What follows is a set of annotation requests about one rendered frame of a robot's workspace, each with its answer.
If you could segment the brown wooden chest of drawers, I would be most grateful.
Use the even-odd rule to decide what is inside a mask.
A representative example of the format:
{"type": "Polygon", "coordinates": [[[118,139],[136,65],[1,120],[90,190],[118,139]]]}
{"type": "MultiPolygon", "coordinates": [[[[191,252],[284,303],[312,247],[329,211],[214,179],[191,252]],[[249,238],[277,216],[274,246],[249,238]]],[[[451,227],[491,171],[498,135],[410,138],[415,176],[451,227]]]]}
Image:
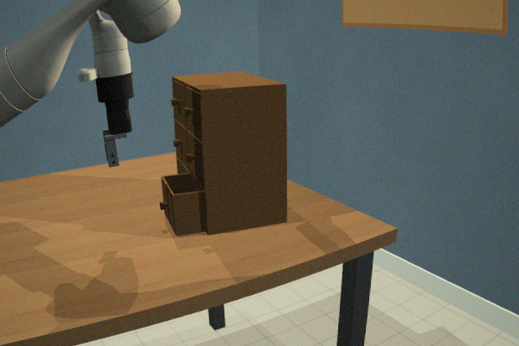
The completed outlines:
{"type": "Polygon", "coordinates": [[[200,93],[208,235],[287,222],[286,84],[243,72],[172,76],[200,93]]]}

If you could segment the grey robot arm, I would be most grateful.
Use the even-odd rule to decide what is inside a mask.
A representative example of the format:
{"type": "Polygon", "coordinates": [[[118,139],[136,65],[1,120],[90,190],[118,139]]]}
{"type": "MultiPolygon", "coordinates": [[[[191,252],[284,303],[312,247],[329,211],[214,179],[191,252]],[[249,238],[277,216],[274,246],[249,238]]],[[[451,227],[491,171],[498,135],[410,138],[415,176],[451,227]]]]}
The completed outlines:
{"type": "Polygon", "coordinates": [[[74,0],[0,52],[0,127],[54,88],[88,20],[97,54],[128,49],[127,39],[152,41],[173,27],[180,14],[178,0],[74,0]],[[100,11],[113,21],[103,19],[100,11]]]}

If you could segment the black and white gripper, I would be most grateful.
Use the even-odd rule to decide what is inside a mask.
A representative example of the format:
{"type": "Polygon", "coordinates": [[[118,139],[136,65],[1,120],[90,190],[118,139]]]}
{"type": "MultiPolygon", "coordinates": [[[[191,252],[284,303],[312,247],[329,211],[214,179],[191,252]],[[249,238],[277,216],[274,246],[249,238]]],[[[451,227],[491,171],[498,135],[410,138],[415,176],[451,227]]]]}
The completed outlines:
{"type": "Polygon", "coordinates": [[[94,54],[94,67],[78,72],[79,82],[95,80],[98,102],[105,102],[109,129],[104,129],[109,168],[120,166],[116,139],[132,131],[129,99],[134,96],[128,49],[94,54]]]}

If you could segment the dark brown drawer front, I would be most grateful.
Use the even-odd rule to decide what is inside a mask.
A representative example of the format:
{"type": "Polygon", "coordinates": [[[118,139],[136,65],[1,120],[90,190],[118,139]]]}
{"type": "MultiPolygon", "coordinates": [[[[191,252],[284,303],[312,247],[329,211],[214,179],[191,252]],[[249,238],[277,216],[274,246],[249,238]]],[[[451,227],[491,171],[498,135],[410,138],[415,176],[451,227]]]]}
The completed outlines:
{"type": "Polygon", "coordinates": [[[187,127],[202,139],[200,93],[185,86],[187,127]],[[190,115],[191,114],[191,115],[190,115]]]}
{"type": "Polygon", "coordinates": [[[203,147],[202,143],[190,132],[188,133],[188,154],[187,162],[189,163],[189,169],[198,179],[198,181],[204,186],[203,177],[203,147]]]}
{"type": "Polygon", "coordinates": [[[182,161],[187,165],[187,154],[188,154],[188,145],[187,145],[187,130],[180,122],[175,119],[175,133],[176,139],[173,140],[174,147],[177,147],[177,155],[182,159],[182,161]]]}
{"type": "Polygon", "coordinates": [[[176,236],[207,231],[205,192],[191,173],[162,176],[162,196],[160,209],[176,236]]]}
{"type": "Polygon", "coordinates": [[[183,163],[177,158],[177,171],[178,174],[188,173],[188,169],[183,165],[183,163]]]}
{"type": "Polygon", "coordinates": [[[174,106],[174,116],[186,126],[186,117],[183,114],[183,109],[185,108],[184,85],[175,80],[172,83],[173,99],[171,99],[171,103],[174,106]]]}

